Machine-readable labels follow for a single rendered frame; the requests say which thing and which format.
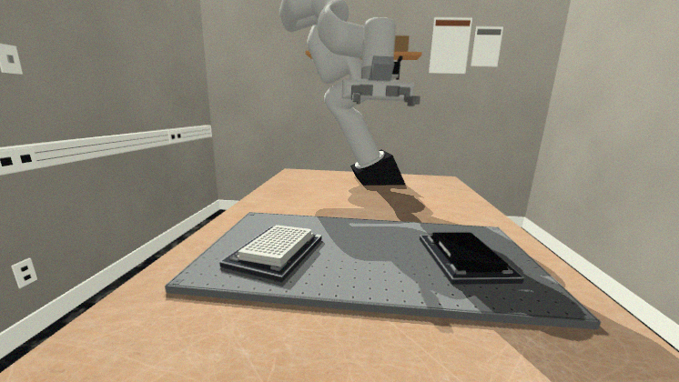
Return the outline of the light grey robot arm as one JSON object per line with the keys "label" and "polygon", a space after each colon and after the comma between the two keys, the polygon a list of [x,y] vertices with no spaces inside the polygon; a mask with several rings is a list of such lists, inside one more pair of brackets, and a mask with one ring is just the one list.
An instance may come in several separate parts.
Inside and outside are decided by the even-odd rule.
{"label": "light grey robot arm", "polygon": [[[348,80],[398,78],[400,62],[393,59],[393,20],[374,17],[365,25],[347,22],[349,8],[344,0],[282,0],[279,15],[289,32],[312,26],[307,44],[323,83],[333,83],[345,75],[350,75]],[[357,160],[355,167],[380,161],[385,154],[377,148],[362,114],[353,108],[357,102],[342,98],[342,82],[326,92],[324,101]]]}

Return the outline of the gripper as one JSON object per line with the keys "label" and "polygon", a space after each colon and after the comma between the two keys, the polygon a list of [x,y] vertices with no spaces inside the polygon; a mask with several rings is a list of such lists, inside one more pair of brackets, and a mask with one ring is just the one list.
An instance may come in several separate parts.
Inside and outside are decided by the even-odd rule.
{"label": "gripper", "polygon": [[369,79],[343,80],[343,99],[351,99],[352,102],[357,102],[357,105],[360,104],[361,99],[404,101],[408,102],[407,106],[415,106],[420,103],[421,97],[413,95],[414,83],[403,83],[398,80],[390,80],[390,82],[360,80]]}

